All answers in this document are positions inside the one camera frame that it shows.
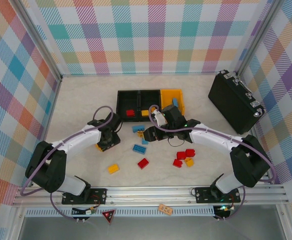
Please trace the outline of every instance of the beige floor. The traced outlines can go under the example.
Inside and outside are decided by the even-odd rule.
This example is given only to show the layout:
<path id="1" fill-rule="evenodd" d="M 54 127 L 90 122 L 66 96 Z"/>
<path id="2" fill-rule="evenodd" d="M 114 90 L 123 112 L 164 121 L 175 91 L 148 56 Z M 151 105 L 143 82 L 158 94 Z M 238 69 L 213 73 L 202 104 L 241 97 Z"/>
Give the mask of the beige floor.
<path id="1" fill-rule="evenodd" d="M 196 119 L 213 129 L 235 135 L 236 133 L 208 99 L 213 75 L 158 75 L 158 76 L 93 76 L 65 78 L 55 111 L 53 113 L 47 141 L 53 142 L 80 130 L 96 108 L 109 105 L 114 110 L 117 90 L 180 88 L 183 91 L 186 119 Z M 106 117 L 102 110 L 97 119 Z M 132 133 L 131 126 L 139 123 L 123 124 L 119 132 L 121 143 L 106 152 L 99 152 L 95 146 L 85 149 L 69 159 L 67 173 L 87 180 L 92 186 L 177 186 L 209 185 L 220 174 L 232 170 L 229 156 L 214 149 L 185 143 L 171 147 L 166 140 L 151 142 L 145 155 L 132 151 L 141 139 Z M 178 145 L 180 140 L 172 139 Z M 194 166 L 176 168 L 172 165 L 177 151 L 194 148 Z M 147 158 L 150 164 L 143 170 L 137 163 Z M 112 175 L 108 166 L 117 163 L 120 170 Z"/>

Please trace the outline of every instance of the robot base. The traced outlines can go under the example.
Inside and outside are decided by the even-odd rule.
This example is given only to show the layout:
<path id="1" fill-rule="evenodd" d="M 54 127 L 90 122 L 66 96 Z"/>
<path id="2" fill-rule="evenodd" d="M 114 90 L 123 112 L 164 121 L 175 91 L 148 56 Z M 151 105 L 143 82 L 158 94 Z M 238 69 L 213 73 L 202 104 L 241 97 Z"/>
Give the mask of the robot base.
<path id="1" fill-rule="evenodd" d="M 76 196 L 71 193 L 63 193 L 61 204 L 63 205 L 104 205 L 106 204 L 107 189 L 106 188 L 91 188 L 88 193 L 89 197 L 86 201 L 81 195 Z"/>
<path id="2" fill-rule="evenodd" d="M 196 203 L 198 204 L 215 204 L 215 203 L 231 204 L 232 202 L 240 203 L 240 195 L 237 188 L 223 195 L 223 197 L 220 200 L 216 200 L 215 197 L 210 192 L 211 192 L 210 187 L 196 187 L 194 194 L 196 196 Z"/>

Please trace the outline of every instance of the black briefcase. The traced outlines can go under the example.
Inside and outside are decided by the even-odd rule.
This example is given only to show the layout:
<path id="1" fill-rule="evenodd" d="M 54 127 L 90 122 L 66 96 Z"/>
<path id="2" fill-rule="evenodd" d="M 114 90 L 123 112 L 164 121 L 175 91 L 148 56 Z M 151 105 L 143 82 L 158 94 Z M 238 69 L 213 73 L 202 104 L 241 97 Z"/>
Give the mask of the black briefcase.
<path id="1" fill-rule="evenodd" d="M 216 75 L 208 97 L 238 134 L 248 132 L 265 113 L 252 92 L 227 70 Z"/>

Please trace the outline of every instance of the plaid wall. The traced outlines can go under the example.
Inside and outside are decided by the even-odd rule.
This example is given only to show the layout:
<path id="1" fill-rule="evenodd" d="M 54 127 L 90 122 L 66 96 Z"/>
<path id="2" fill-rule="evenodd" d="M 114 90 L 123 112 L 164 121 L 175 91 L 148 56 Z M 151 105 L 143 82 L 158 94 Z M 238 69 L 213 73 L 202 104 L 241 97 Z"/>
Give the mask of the plaid wall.
<path id="1" fill-rule="evenodd" d="M 0 239 L 43 132 L 57 81 L 8 0 L 0 0 Z"/>
<path id="2" fill-rule="evenodd" d="M 245 48 L 244 50 L 241 52 L 241 55 L 239 57 L 239 61 L 236 64 L 235 67 L 235 71 L 238 71 L 240 68 L 240 65 L 242 64 L 242 61 L 245 59 L 247 51 L 249 50 L 249 48 L 251 47 L 252 41 L 255 39 L 255 36 L 257 34 L 257 32 L 259 31 L 259 29 L 261 28 L 261 25 L 271 7 L 271 4 L 274 2 L 274 0 L 267 0 L 267 3 L 264 7 L 264 9 L 262 10 L 262 13 L 260 14 L 258 21 L 253 29 L 253 31 L 251 32 L 248 41 L 246 42 Z"/>
<path id="3" fill-rule="evenodd" d="M 61 71 L 82 75 L 234 69 L 267 0 L 23 2 Z"/>
<path id="4" fill-rule="evenodd" d="M 266 108 L 257 133 L 292 202 L 292 0 L 285 1 L 244 79 Z"/>

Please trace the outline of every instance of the red triangle label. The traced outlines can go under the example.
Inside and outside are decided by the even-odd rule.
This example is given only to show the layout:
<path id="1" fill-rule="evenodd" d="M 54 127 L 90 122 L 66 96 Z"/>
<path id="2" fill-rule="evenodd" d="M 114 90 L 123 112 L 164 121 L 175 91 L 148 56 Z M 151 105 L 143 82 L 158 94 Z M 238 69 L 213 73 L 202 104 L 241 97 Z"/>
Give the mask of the red triangle label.
<path id="1" fill-rule="evenodd" d="M 114 218 L 115 215 L 115 209 L 109 210 L 109 211 L 103 211 L 102 215 L 106 218 L 109 224 L 111 224 L 112 219 Z"/>

